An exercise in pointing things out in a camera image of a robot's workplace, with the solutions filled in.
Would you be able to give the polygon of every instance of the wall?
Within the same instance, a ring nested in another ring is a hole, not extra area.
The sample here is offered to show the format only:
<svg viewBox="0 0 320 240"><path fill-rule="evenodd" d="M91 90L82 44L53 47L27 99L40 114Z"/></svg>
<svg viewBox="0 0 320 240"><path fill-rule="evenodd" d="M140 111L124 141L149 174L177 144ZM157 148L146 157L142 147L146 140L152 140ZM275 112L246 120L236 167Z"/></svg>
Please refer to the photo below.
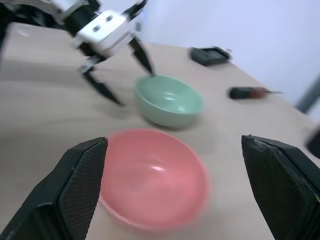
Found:
<svg viewBox="0 0 320 240"><path fill-rule="evenodd" d="M295 104L320 72L319 9L319 0L150 0L144 40L232 49L238 67Z"/></svg>

